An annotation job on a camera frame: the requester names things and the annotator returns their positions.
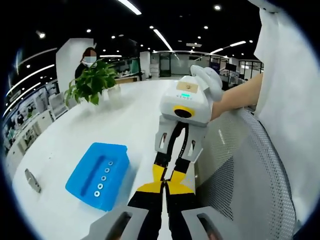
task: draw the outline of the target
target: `white shirt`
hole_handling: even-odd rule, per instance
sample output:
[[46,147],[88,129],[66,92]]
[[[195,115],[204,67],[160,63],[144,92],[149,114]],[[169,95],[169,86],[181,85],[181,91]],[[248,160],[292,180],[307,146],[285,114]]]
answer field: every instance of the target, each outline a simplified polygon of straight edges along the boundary
[[264,73],[255,115],[285,167],[302,224],[320,193],[320,69],[308,40],[284,12],[260,10],[255,56]]

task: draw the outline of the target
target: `label on device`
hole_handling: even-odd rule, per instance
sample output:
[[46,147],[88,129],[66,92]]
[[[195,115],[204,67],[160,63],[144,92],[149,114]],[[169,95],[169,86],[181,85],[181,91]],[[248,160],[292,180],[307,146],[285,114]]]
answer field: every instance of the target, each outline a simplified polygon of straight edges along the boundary
[[196,94],[198,92],[198,85],[190,82],[179,81],[176,89]]

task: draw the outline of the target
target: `green leaves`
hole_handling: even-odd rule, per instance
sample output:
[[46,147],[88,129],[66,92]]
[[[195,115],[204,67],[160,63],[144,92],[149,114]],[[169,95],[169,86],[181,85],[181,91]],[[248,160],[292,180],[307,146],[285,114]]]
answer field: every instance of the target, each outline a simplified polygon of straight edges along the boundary
[[91,95],[91,97],[90,97],[90,102],[93,103],[94,105],[98,105],[98,103],[99,103],[99,96],[98,96],[98,94]]
[[81,98],[95,105],[99,103],[99,95],[104,89],[113,87],[116,84],[117,72],[113,65],[98,60],[88,69],[85,69],[81,76],[69,83],[69,89],[65,91],[65,102],[74,98],[77,103]]

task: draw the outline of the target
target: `gray mesh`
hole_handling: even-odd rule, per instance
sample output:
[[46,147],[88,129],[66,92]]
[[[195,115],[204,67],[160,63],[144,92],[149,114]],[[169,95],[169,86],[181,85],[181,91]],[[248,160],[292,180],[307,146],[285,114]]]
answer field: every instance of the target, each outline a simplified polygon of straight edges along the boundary
[[195,171],[199,200],[233,220],[243,239],[292,239],[296,214],[285,169],[248,111],[210,124]]

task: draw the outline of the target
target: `computer monitor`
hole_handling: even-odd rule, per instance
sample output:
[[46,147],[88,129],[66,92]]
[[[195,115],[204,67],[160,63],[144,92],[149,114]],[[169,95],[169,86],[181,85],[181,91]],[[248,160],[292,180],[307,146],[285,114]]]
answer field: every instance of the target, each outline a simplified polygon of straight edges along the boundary
[[235,72],[235,71],[237,71],[237,65],[226,63],[225,64],[225,69]]

